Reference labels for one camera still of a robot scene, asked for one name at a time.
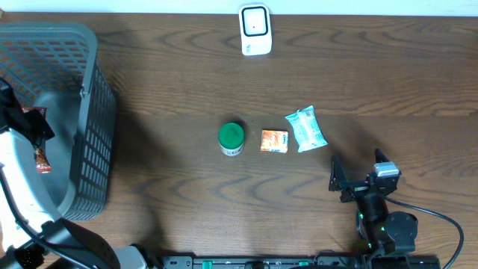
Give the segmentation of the teal wet wipes pack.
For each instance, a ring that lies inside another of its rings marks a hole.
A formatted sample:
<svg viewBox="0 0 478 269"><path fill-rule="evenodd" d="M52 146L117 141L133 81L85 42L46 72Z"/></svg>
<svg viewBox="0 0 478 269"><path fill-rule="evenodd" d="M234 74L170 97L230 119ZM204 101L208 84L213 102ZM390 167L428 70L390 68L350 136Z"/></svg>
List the teal wet wipes pack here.
<svg viewBox="0 0 478 269"><path fill-rule="evenodd" d="M294 137L298 144L298 152L305 152L328 145L318 125L313 105L287 115L285 119L292 126Z"/></svg>

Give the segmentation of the orange snack box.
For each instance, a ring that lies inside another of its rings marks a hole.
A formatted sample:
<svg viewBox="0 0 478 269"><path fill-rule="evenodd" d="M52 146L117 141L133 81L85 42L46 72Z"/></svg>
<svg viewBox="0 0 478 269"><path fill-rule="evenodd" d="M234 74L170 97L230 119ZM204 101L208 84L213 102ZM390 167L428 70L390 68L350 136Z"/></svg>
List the orange snack box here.
<svg viewBox="0 0 478 269"><path fill-rule="evenodd" d="M263 130L261 132L261 147L263 152L286 153L288 151L288 132Z"/></svg>

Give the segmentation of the green lid jar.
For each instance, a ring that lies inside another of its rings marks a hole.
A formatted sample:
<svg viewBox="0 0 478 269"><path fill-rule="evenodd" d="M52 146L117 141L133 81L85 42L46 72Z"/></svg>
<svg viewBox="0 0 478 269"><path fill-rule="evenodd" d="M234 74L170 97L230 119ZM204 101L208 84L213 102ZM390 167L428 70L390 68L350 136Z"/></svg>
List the green lid jar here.
<svg viewBox="0 0 478 269"><path fill-rule="evenodd" d="M218 132L221 152L227 156L236 156L242 152L245 142L243 128L237 123L226 123Z"/></svg>

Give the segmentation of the red orange snack bar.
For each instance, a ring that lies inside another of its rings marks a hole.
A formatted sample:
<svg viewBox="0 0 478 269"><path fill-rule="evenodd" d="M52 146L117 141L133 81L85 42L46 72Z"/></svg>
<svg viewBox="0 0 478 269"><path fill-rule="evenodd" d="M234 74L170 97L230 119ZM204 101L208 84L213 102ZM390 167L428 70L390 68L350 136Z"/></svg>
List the red orange snack bar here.
<svg viewBox="0 0 478 269"><path fill-rule="evenodd" d="M22 108L23 113L27 113L31 110L38 110L42 114L43 118L46 118L47 108L44 108L44 107ZM50 166L48 159L46 157L44 144L42 144L41 146L35 147L34 157L35 157L38 173L44 174L44 173L50 173L52 171L52 167Z"/></svg>

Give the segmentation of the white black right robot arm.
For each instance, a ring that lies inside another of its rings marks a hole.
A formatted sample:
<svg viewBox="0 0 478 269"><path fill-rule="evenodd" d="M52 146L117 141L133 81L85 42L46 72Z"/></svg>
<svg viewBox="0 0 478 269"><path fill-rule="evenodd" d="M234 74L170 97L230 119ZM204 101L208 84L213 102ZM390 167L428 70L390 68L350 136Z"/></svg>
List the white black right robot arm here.
<svg viewBox="0 0 478 269"><path fill-rule="evenodd" d="M404 211L388 210L386 199L396 191L401 172L380 149L374 154L373 169L361 181L347 180L338 156L332 156L329 190L339 191L342 203L357 205L358 229L373 251L382 257L405 255L415 250L418 219Z"/></svg>

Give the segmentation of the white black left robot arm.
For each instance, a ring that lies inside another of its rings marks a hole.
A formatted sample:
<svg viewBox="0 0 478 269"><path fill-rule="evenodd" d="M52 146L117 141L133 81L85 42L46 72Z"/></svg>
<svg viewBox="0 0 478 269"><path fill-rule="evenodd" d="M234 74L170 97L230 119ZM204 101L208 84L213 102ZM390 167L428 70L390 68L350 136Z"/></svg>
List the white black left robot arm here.
<svg viewBox="0 0 478 269"><path fill-rule="evenodd" d="M113 249L100 235L59 215L37 165L44 143L55 136L44 108L23 108L13 87L1 81L2 268L38 268L48 254L52 268L154 268L143 248Z"/></svg>

